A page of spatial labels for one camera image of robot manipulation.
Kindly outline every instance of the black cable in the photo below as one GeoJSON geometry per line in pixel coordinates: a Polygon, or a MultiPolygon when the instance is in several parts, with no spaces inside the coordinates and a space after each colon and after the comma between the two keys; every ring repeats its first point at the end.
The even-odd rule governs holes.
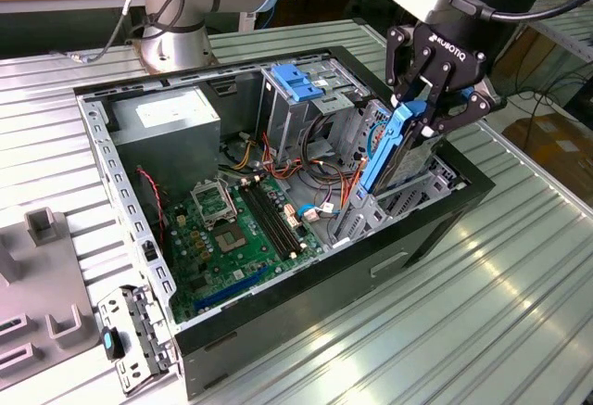
{"type": "Polygon", "coordinates": [[[560,6],[546,9],[544,11],[538,11],[536,13],[499,13],[494,11],[488,15],[487,12],[482,12],[480,17],[481,19],[493,20],[496,22],[534,22],[536,20],[555,18],[585,4],[588,1],[590,0],[569,0],[560,6]]]}
{"type": "MultiPolygon", "coordinates": [[[[301,181],[301,182],[302,182],[302,183],[303,183],[303,184],[304,184],[306,187],[309,187],[309,188],[311,188],[311,189],[314,189],[314,190],[317,190],[317,189],[318,189],[320,186],[332,186],[332,185],[340,184],[340,182],[339,182],[339,181],[336,181],[336,182],[334,182],[334,183],[320,183],[320,182],[316,181],[315,179],[313,179],[313,178],[312,178],[310,175],[308,175],[306,172],[304,172],[306,175],[308,175],[308,177],[309,177],[311,180],[313,180],[313,181],[315,181],[315,183],[319,184],[318,186],[315,186],[315,185],[313,185],[313,184],[307,183],[307,182],[306,182],[306,181],[303,179],[303,177],[301,176],[301,172],[304,172],[304,171],[298,171],[298,172],[296,173],[296,177],[297,177],[297,178],[298,178],[298,179],[299,179],[299,180],[300,180],[300,181],[301,181]]],[[[332,192],[341,192],[341,190],[342,190],[342,189],[338,189],[338,188],[336,188],[336,189],[332,189],[332,192]]]]}
{"type": "Polygon", "coordinates": [[[175,26],[177,21],[181,18],[184,8],[185,8],[185,0],[180,0],[179,8],[177,9],[177,14],[175,14],[175,17],[172,19],[172,21],[169,22],[165,27],[161,28],[160,32],[157,32],[150,36],[143,37],[142,40],[143,41],[152,41],[153,39],[157,39],[158,37],[160,37],[163,34],[165,34],[166,32],[168,32],[173,26],[175,26]]]}
{"type": "Polygon", "coordinates": [[[585,68],[585,67],[587,67],[587,66],[590,66],[590,65],[593,65],[593,61],[591,61],[591,62],[587,62],[586,64],[583,64],[583,65],[581,65],[581,66],[579,66],[579,67],[576,67],[576,68],[575,68],[575,69],[573,69],[573,70],[570,70],[570,71],[567,71],[567,72],[563,73],[563,75],[562,75],[562,76],[560,76],[560,77],[556,78],[556,79],[555,79],[555,80],[554,80],[554,81],[553,81],[553,82],[552,82],[552,83],[551,83],[551,84],[550,84],[550,85],[549,85],[549,86],[546,88],[546,90],[545,90],[544,92],[542,92],[542,96],[540,96],[539,100],[537,101],[537,103],[536,103],[536,106],[534,107],[534,110],[533,110],[533,111],[532,111],[532,113],[531,113],[531,118],[529,119],[529,124],[527,125],[527,134],[525,135],[525,141],[524,141],[524,143],[523,143],[523,147],[521,147],[521,149],[522,149],[523,151],[525,151],[525,149],[527,148],[527,145],[529,144],[529,138],[531,137],[531,131],[532,131],[532,128],[533,128],[534,118],[536,117],[537,108],[539,107],[539,104],[540,104],[540,102],[542,101],[542,99],[543,99],[544,95],[547,95],[547,94],[548,94],[548,93],[551,91],[551,88],[552,88],[554,85],[556,85],[557,83],[559,83],[560,81],[562,81],[563,79],[567,78],[567,77],[568,77],[568,76],[570,76],[571,74],[574,74],[574,73],[576,73],[577,71],[579,71],[579,70],[581,70],[581,69],[583,69],[583,68],[585,68]]]}
{"type": "Polygon", "coordinates": [[[159,10],[159,11],[157,11],[157,13],[156,13],[154,16],[152,16],[152,15],[148,15],[148,20],[149,20],[149,23],[150,23],[150,22],[158,22],[158,20],[159,20],[159,19],[160,19],[160,17],[163,15],[163,13],[165,12],[165,10],[166,10],[166,9],[169,7],[169,5],[170,5],[170,3],[171,3],[172,1],[173,1],[173,0],[166,0],[166,1],[163,3],[163,5],[162,5],[162,7],[160,8],[160,10],[159,10]]]}
{"type": "Polygon", "coordinates": [[[128,10],[130,9],[131,4],[132,4],[132,0],[125,1],[124,5],[123,5],[123,9],[120,14],[120,18],[118,19],[118,23],[116,23],[115,28],[113,29],[113,32],[111,33],[111,36],[109,37],[109,40],[107,41],[107,43],[105,44],[103,49],[96,56],[79,55],[79,54],[72,54],[72,53],[67,54],[67,53],[62,53],[60,51],[51,51],[50,54],[56,54],[56,55],[61,55],[63,57],[69,57],[70,59],[72,59],[76,62],[82,63],[82,64],[92,64],[93,62],[96,62],[97,60],[101,59],[106,54],[108,49],[111,48],[111,46],[115,42],[115,38],[118,36],[118,33],[121,30],[123,21],[126,19],[126,16],[128,15],[128,10]]]}

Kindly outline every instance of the red wire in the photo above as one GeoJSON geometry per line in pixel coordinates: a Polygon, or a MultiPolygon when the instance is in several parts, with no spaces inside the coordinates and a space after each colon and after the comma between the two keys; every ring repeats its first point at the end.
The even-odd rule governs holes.
{"type": "Polygon", "coordinates": [[[158,194],[157,184],[151,178],[151,176],[143,171],[142,169],[137,169],[138,173],[144,176],[150,185],[152,186],[152,190],[155,193],[155,198],[157,199],[157,207],[158,207],[158,228],[160,229],[160,246],[163,246],[164,241],[164,234],[165,234],[165,222],[163,221],[163,208],[160,206],[160,195],[158,194]]]}

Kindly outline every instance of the metal chassis frame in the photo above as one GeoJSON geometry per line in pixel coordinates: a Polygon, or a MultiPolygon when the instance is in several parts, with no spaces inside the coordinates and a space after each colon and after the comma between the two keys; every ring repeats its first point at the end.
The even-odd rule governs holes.
{"type": "MultiPolygon", "coordinates": [[[[285,59],[292,61],[296,58],[306,60],[322,54],[335,57],[340,64],[356,75],[359,81],[371,88],[379,99],[384,103],[389,101],[391,90],[344,47],[303,52],[302,56],[282,55],[274,57],[273,62],[277,63],[285,59]]],[[[95,159],[100,164],[98,167],[99,171],[103,172],[101,176],[104,183],[113,187],[113,190],[120,191],[120,194],[124,193],[121,191],[128,192],[123,199],[130,204],[123,206],[120,198],[117,201],[114,200],[107,191],[112,205],[119,211],[119,217],[126,222],[127,230],[132,231],[127,240],[136,244],[134,266],[142,276],[148,278],[157,297],[161,300],[161,308],[171,317],[170,309],[162,305],[162,302],[163,300],[169,302],[174,281],[159,252],[156,259],[148,261],[142,251],[142,244],[150,240],[154,242],[155,239],[144,213],[139,209],[138,201],[121,167],[117,153],[111,149],[113,145],[109,142],[106,125],[99,116],[99,106],[95,102],[112,97],[123,97],[128,92],[137,94],[138,85],[142,85],[146,90],[177,84],[192,85],[208,77],[256,70],[269,65],[265,60],[234,63],[233,69],[237,72],[229,70],[228,65],[225,65],[75,89],[85,120],[85,128],[95,144],[93,148],[95,159]],[[113,178],[106,180],[106,171],[109,175],[113,175],[113,178]],[[130,205],[138,208],[134,214],[129,209],[130,205]]],[[[186,329],[182,329],[179,325],[173,327],[171,331],[175,334],[177,348],[183,358],[182,371],[188,397],[194,397],[204,389],[215,385],[229,373],[237,371],[256,357],[318,323],[332,312],[344,308],[373,290],[381,282],[391,278],[401,268],[421,259],[461,215],[477,206],[494,187],[482,172],[449,143],[444,142],[437,155],[469,184],[445,199],[414,212],[413,215],[385,227],[364,240],[328,252],[323,259],[315,263],[313,271],[299,268],[299,271],[294,272],[290,277],[278,277],[280,279],[278,283],[260,290],[256,296],[243,296],[240,299],[241,308],[226,308],[216,314],[208,314],[206,320],[186,329]],[[367,271],[371,277],[368,279],[360,277],[361,273],[367,271]],[[330,294],[335,292],[338,286],[343,286],[344,290],[329,299],[328,297],[332,297],[330,294]],[[319,298],[328,298],[328,300],[316,301],[319,298]],[[293,313],[295,308],[302,310],[304,305],[310,307],[306,313],[300,315],[293,313]],[[273,334],[270,333],[270,323],[279,323],[281,318],[282,329],[279,325],[273,334]],[[263,346],[261,342],[259,346],[251,344],[254,339],[262,337],[265,337],[263,346]]]]}

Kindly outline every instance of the cable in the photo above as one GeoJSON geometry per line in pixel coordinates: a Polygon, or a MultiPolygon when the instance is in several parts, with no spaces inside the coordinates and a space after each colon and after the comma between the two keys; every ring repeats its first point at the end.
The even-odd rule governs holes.
{"type": "Polygon", "coordinates": [[[144,171],[142,169],[136,169],[136,171],[148,180],[148,182],[150,183],[150,185],[152,187],[152,191],[155,194],[155,198],[157,199],[158,229],[160,230],[159,242],[160,242],[160,246],[163,247],[163,242],[165,239],[165,222],[163,221],[163,208],[160,204],[160,194],[158,193],[157,184],[152,179],[152,177],[148,173],[146,173],[146,171],[144,171]]]}
{"type": "Polygon", "coordinates": [[[171,22],[169,22],[166,26],[164,26],[163,28],[159,28],[160,32],[157,32],[155,34],[152,34],[150,36],[146,36],[142,38],[142,41],[152,41],[153,39],[157,39],[158,37],[162,36],[163,34],[165,34],[166,32],[169,32],[169,30],[171,28],[173,28],[173,26],[177,23],[177,21],[181,18],[182,13],[183,13],[183,9],[185,8],[185,0],[180,0],[179,1],[179,7],[177,9],[177,13],[175,14],[175,16],[173,17],[173,19],[171,20],[171,22]]]}
{"type": "Polygon", "coordinates": [[[536,13],[499,13],[494,11],[488,14],[486,11],[480,13],[480,19],[493,20],[495,22],[517,23],[517,22],[534,22],[536,20],[544,20],[555,18],[564,13],[567,13],[578,6],[581,6],[590,0],[569,0],[560,6],[538,11],[536,13]]]}
{"type": "Polygon", "coordinates": [[[559,78],[555,79],[555,80],[554,80],[554,81],[553,81],[553,82],[552,82],[552,83],[551,83],[551,84],[550,84],[550,85],[549,85],[549,86],[546,88],[546,90],[543,92],[542,96],[541,96],[541,97],[539,98],[539,100],[537,101],[537,103],[536,103],[536,106],[534,107],[534,110],[533,110],[533,111],[532,111],[532,113],[531,113],[531,118],[529,119],[529,124],[528,124],[528,126],[527,126],[527,134],[525,135],[525,141],[524,141],[524,143],[523,143],[523,147],[521,147],[521,149],[522,149],[523,151],[525,151],[525,149],[527,148],[527,145],[529,144],[529,138],[531,137],[531,131],[532,131],[532,128],[533,128],[534,118],[536,117],[537,108],[539,107],[539,104],[540,104],[540,102],[542,101],[542,99],[543,99],[543,97],[544,97],[543,95],[546,95],[548,92],[550,92],[550,91],[551,91],[551,88],[552,88],[554,85],[556,85],[557,83],[559,83],[560,81],[562,81],[563,79],[567,78],[567,77],[568,77],[568,76],[570,76],[571,74],[574,74],[574,73],[576,73],[577,71],[579,71],[579,70],[581,70],[581,69],[583,69],[583,68],[585,68],[585,67],[587,67],[587,66],[590,66],[590,65],[593,65],[593,61],[591,61],[591,62],[587,62],[586,64],[583,64],[583,65],[581,65],[581,66],[579,66],[579,67],[576,67],[576,68],[575,68],[575,69],[573,69],[573,70],[570,70],[570,71],[567,71],[567,72],[563,73],[563,75],[562,75],[562,76],[560,76],[559,78]]]}
{"type": "Polygon", "coordinates": [[[103,47],[103,49],[96,56],[81,55],[78,53],[61,53],[58,51],[55,51],[52,53],[61,55],[63,57],[69,57],[74,62],[78,62],[79,64],[92,64],[93,62],[96,62],[97,60],[101,59],[105,55],[105,53],[108,51],[108,49],[111,48],[111,46],[115,42],[115,38],[118,36],[118,33],[120,32],[121,26],[123,25],[123,21],[125,20],[126,16],[128,15],[128,11],[130,11],[131,5],[132,5],[132,0],[125,0],[125,2],[123,3],[123,8],[121,9],[121,15],[120,15],[120,18],[118,19],[118,23],[116,24],[115,28],[113,29],[113,32],[111,33],[111,36],[109,37],[109,40],[107,41],[106,45],[103,47]]]}
{"type": "Polygon", "coordinates": [[[243,160],[241,162],[239,162],[236,166],[233,166],[234,171],[240,171],[249,162],[249,152],[251,151],[251,145],[253,143],[251,141],[246,141],[246,142],[247,142],[247,145],[246,145],[245,155],[243,156],[243,160]]]}
{"type": "Polygon", "coordinates": [[[264,28],[266,28],[266,27],[267,27],[267,26],[270,24],[270,22],[271,22],[271,18],[273,18],[273,17],[274,17],[274,11],[275,11],[275,10],[276,10],[276,6],[273,6],[273,7],[271,8],[271,14],[270,14],[270,16],[268,17],[268,20],[266,20],[266,22],[265,22],[265,23],[264,23],[264,24],[261,26],[260,30],[263,30],[264,28]]]}

